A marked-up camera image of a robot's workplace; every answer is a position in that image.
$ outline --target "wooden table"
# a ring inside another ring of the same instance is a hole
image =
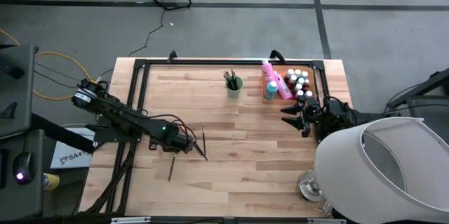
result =
[[[112,77],[110,93],[124,103],[134,59],[118,58]],[[351,105],[342,61],[324,63],[330,94]],[[127,216],[324,216],[295,193],[298,176],[314,165],[314,133],[302,138],[281,121],[289,117],[279,112],[285,105],[262,103],[260,67],[232,68],[244,81],[238,99],[228,98],[224,87],[222,73],[230,66],[151,66],[144,108],[151,115],[179,116],[200,139],[204,125],[209,162],[196,150],[179,153],[168,182],[173,153],[148,150],[149,139],[144,137],[135,156]],[[107,143],[93,155],[80,211],[91,206],[111,180],[116,149],[116,143]],[[121,184],[115,205],[120,195]]]

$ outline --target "computer mouse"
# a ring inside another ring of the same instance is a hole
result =
[[[31,152],[22,152],[13,161],[13,175],[19,185],[29,184],[34,179],[34,164]]]

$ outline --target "gray floor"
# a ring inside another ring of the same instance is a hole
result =
[[[109,0],[151,1],[151,0]],[[314,0],[192,0],[199,3],[312,4]],[[321,0],[322,4],[449,5],[449,0]],[[76,58],[97,77],[117,57],[127,56],[159,25],[160,8],[101,8],[0,5],[0,28],[21,43],[41,51],[57,51]],[[354,107],[380,112],[403,88],[424,81],[449,65],[448,11],[324,11],[332,58],[343,59]],[[154,33],[138,56],[267,57],[272,49],[287,58],[323,58],[313,9],[191,8],[166,13],[164,28]],[[0,44],[11,43],[0,36]],[[49,67],[82,77],[67,61],[38,59]],[[49,76],[68,84],[46,70]],[[36,89],[47,95],[70,95],[39,76]],[[60,124],[93,122],[93,115],[70,101],[35,98],[33,110]]]

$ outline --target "pink bottle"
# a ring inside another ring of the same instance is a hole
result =
[[[278,92],[281,94],[282,99],[293,99],[293,94],[291,93],[290,89],[288,88],[286,82],[283,80],[281,74],[278,74],[278,72],[274,73],[274,81],[278,84]]]
[[[268,63],[268,60],[262,60],[262,72],[264,74],[265,81],[274,81],[273,66],[271,63]]]

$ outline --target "blue bottle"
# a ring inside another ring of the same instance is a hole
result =
[[[264,98],[265,99],[274,99],[276,97],[276,92],[278,91],[278,84],[275,81],[271,81],[267,84],[267,88],[265,89]]]

